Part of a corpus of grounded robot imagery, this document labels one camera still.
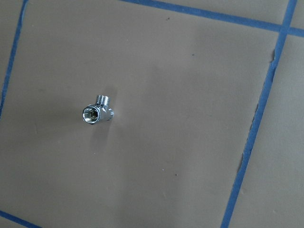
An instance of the blue line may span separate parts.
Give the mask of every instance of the blue line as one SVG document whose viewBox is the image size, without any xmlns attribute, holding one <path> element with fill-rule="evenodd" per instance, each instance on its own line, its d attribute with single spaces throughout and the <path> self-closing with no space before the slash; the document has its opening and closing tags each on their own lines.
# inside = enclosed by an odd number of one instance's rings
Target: blue line
<svg viewBox="0 0 304 228">
<path fill-rule="evenodd" d="M 208 10 L 204 10 L 204 9 L 197 9 L 197 8 L 192 8 L 192 7 L 187 7 L 187 6 L 175 5 L 175 4 L 165 3 L 165 2 L 156 1 L 156 0 L 121 0 L 121 1 L 135 3 L 135 4 L 139 4 L 139 5 L 144 5 L 144 6 L 150 6 L 150 7 L 154 7 L 154 8 L 163 9 L 163 10 L 170 10 L 170 11 L 175 11 L 175 12 L 179 12 L 179 13 L 190 14 L 190 15 L 194 15 L 194 16 L 209 18 L 209 19 L 221 20 L 221 21 L 235 23 L 235 24 L 239 24 L 239 25 L 266 29 L 266 30 L 275 31 L 275 32 L 279 32 L 281 29 L 280 25 L 277 25 L 274 23 L 269 23 L 269 22 L 264 22 L 264 21 L 260 21 L 260 20 L 254 20 L 254 19 L 248 19 L 248 18 L 243 18 L 243 17 L 238 17 L 238 16 L 232 16 L 229 14 L 217 13 L 217 12 L 212 12 L 212 11 L 208 11 Z"/>
<path fill-rule="evenodd" d="M 9 79 L 10 79 L 11 71 L 13 69 L 14 59 L 15 59 L 15 55 L 16 55 L 16 51 L 17 51 L 18 41 L 19 41 L 19 37 L 20 37 L 20 33 L 21 33 L 22 22 L 23 22 L 23 17 L 24 17 L 27 3 L 28 3 L 28 0 L 24 0 L 22 3 L 21 12 L 20 12 L 20 16 L 18 19 L 16 33 L 15 33 L 15 37 L 14 37 L 14 41 L 13 41 L 13 46 L 10 51 L 9 64 L 8 64 L 8 68 L 6 70 L 4 83 L 3 83 L 3 87 L 2 87 L 1 104 L 0 104 L 0 119 L 1 119 L 1 115 L 2 115 L 2 110 L 3 110 L 3 106 L 4 106 L 6 93 L 8 91 L 8 86 L 9 86 L 9 82 L 10 82 Z"/>
<path fill-rule="evenodd" d="M 25 227 L 28 227 L 28 228 L 41 228 L 39 226 L 36 226 L 36 225 L 34 225 L 34 224 L 30 223 L 30 222 L 27 222 L 27 221 L 23 220 L 23 219 L 20 219 L 20 218 L 17 218 L 15 216 L 13 216 L 13 215 L 10 215 L 10 214 L 2 211 L 2 210 L 0 210 L 0 216 L 3 217 L 3 218 L 6 218 L 8 220 L 11 220 L 13 222 L 16 222 L 16 223 L 18 223 L 20 225 L 23 225 Z"/>
<path fill-rule="evenodd" d="M 286 13 L 285 13 L 283 24 L 282 24 L 282 29 L 280 30 L 278 40 L 277 40 L 276 46 L 275 46 L 275 59 L 269 65 L 269 69 L 268 69 L 266 79 L 264 82 L 264 87 L 263 87 L 260 99 L 258 101 L 258 108 L 254 115 L 252 127 L 249 131 L 249 135 L 248 135 L 247 142 L 245 145 L 242 165 L 240 167 L 240 170 L 237 173 L 235 182 L 233 184 L 231 195 L 229 197 L 226 211 L 225 211 L 225 214 L 224 214 L 224 217 L 222 220 L 221 228 L 228 228 L 231 217 L 232 217 L 232 213 L 233 213 L 233 210 L 234 210 L 237 198 L 238 198 L 238 194 L 239 194 L 239 191 L 240 191 L 240 188 L 241 188 L 244 176 L 245 176 L 246 168 L 248 166 L 251 151 L 252 151 L 252 148 L 253 148 L 255 140 L 256 140 L 257 131 L 259 129 L 259 126 L 260 126 L 260 123 L 262 120 L 262 116 L 264 113 L 264 109 L 265 109 L 265 106 L 267 103 L 267 99 L 269 97 L 269 93 L 270 93 L 272 82 L 273 82 L 273 77 L 275 76 L 276 68 L 278 66 L 278 63 L 279 63 L 279 60 L 280 60 L 280 57 L 281 57 L 281 54 L 283 51 L 283 47 L 284 47 L 287 33 L 288 33 L 288 30 L 290 27 L 291 19 L 294 14 L 296 2 L 297 2 L 297 0 L 290 0 L 287 5 Z"/>
<path fill-rule="evenodd" d="M 304 29 L 300 28 L 290 28 L 288 31 L 289 35 L 304 37 Z"/>
</svg>

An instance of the gray floor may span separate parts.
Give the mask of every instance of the gray floor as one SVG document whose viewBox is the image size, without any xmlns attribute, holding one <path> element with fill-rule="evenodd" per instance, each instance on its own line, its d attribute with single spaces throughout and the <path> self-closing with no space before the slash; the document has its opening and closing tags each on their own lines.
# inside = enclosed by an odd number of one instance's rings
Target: gray floor
<svg viewBox="0 0 304 228">
<path fill-rule="evenodd" d="M 1 67 L 22 4 L 3 2 Z M 278 24 L 288 3 L 167 2 Z M 121 1 L 30 0 L 0 120 L 0 210 L 52 228 L 220 227 L 277 36 Z M 303 49 L 288 36 L 230 227 L 303 224 Z M 97 94 L 115 116 L 91 126 L 81 112 Z"/>
</svg>

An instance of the metal pipe fitting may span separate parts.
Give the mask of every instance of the metal pipe fitting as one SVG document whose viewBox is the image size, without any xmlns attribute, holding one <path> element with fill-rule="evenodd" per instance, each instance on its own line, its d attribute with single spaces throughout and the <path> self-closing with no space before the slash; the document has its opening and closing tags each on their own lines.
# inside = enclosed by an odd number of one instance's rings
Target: metal pipe fitting
<svg viewBox="0 0 304 228">
<path fill-rule="evenodd" d="M 95 104 L 90 104 L 84 108 L 82 117 L 88 124 L 96 124 L 111 120 L 114 112 L 109 108 L 110 98 L 108 96 L 98 95 Z"/>
</svg>

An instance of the blue tape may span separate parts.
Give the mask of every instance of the blue tape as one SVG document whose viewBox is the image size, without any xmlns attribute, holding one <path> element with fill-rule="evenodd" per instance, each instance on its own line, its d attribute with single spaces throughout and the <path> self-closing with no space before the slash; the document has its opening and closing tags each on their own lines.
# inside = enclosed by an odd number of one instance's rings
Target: blue tape
<svg viewBox="0 0 304 228">
<path fill-rule="evenodd" d="M 254 19 L 248 19 L 248 18 L 243 18 L 243 17 L 238 17 L 238 16 L 232 16 L 229 14 L 217 13 L 217 12 L 212 12 L 212 11 L 208 11 L 208 10 L 197 9 L 197 8 L 192 8 L 192 7 L 187 7 L 187 6 L 175 5 L 175 4 L 165 3 L 165 2 L 161 2 L 161 1 L 155 1 L 155 0 L 121 0 L 121 1 L 135 3 L 135 4 L 139 4 L 139 5 L 144 5 L 144 6 L 150 6 L 150 7 L 154 7 L 154 8 L 163 9 L 163 10 L 170 10 L 170 11 L 175 11 L 175 12 L 179 12 L 179 13 L 190 14 L 190 15 L 194 15 L 194 16 L 198 16 L 198 17 L 221 20 L 221 21 L 225 21 L 225 22 L 250 26 L 250 27 L 254 27 L 254 28 L 266 29 L 266 30 L 270 30 L 270 31 L 279 32 L 281 29 L 280 25 L 277 25 L 274 23 L 269 23 L 269 22 L 265 22 L 265 21 L 254 20 Z"/>
<path fill-rule="evenodd" d="M 300 28 L 290 28 L 288 31 L 289 35 L 304 37 L 304 29 Z"/>
<path fill-rule="evenodd" d="M 3 83 L 3 87 L 2 87 L 2 93 L 1 93 L 0 119 L 1 119 L 1 115 L 2 115 L 2 110 L 3 110 L 3 106 L 4 106 L 6 93 L 8 91 L 8 87 L 9 87 L 9 82 L 10 82 L 9 79 L 10 79 L 11 71 L 13 69 L 13 64 L 14 64 L 14 60 L 15 60 L 17 47 L 18 47 L 18 41 L 19 41 L 19 37 L 20 37 L 20 33 L 21 33 L 22 22 L 23 22 L 23 17 L 24 17 L 27 3 L 28 3 L 28 0 L 24 0 L 22 3 L 21 12 L 20 12 L 20 16 L 19 16 L 18 24 L 17 24 L 17 28 L 16 28 L 16 33 L 15 33 L 13 45 L 12 45 L 12 48 L 10 51 L 9 64 L 8 64 L 8 68 L 6 70 L 4 83 Z"/>
<path fill-rule="evenodd" d="M 259 129 L 259 126 L 261 124 L 262 116 L 264 113 L 264 109 L 267 103 L 267 99 L 269 97 L 269 93 L 271 90 L 272 82 L 273 82 L 273 77 L 275 76 L 276 73 L 276 68 L 278 66 L 283 47 L 286 41 L 287 33 L 290 27 L 290 23 L 294 14 L 295 6 L 296 6 L 297 0 L 290 0 L 286 13 L 284 16 L 283 24 L 282 24 L 282 29 L 280 30 L 278 40 L 276 42 L 275 46 L 275 59 L 274 61 L 269 65 L 269 69 L 266 75 L 266 79 L 264 82 L 264 87 L 260 96 L 260 99 L 258 101 L 258 108 L 256 110 L 256 113 L 254 115 L 254 120 L 252 122 L 252 127 L 249 131 L 249 135 L 247 138 L 247 142 L 245 145 L 244 153 L 243 153 L 243 161 L 241 164 L 241 167 L 237 173 L 236 179 L 234 181 L 232 191 L 228 200 L 228 204 L 226 207 L 226 211 L 222 220 L 221 228 L 228 228 L 232 213 L 238 198 L 238 194 L 245 176 L 245 172 L 249 163 L 250 155 L 252 148 L 254 146 L 256 136 L 257 136 L 257 131 Z"/>
<path fill-rule="evenodd" d="M 3 218 L 6 218 L 8 220 L 11 220 L 13 222 L 16 222 L 16 223 L 18 223 L 20 225 L 23 225 L 25 227 L 28 227 L 28 228 L 41 228 L 39 226 L 36 226 L 36 225 L 34 225 L 34 224 L 30 223 L 30 222 L 27 222 L 27 221 L 23 220 L 23 219 L 20 219 L 20 218 L 17 218 L 15 216 L 13 216 L 13 215 L 10 215 L 10 214 L 2 211 L 2 210 L 0 210 L 0 216 L 3 217 Z"/>
</svg>

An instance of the shiny metal object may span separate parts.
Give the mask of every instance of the shiny metal object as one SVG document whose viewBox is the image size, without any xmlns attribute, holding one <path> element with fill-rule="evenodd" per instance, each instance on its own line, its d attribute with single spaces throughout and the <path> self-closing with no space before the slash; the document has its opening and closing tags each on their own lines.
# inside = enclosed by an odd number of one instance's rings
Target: shiny metal object
<svg viewBox="0 0 304 228">
<path fill-rule="evenodd" d="M 96 124 L 111 120 L 114 116 L 114 111 L 109 108 L 110 98 L 108 96 L 98 95 L 95 104 L 90 104 L 84 108 L 82 117 L 88 124 Z"/>
</svg>

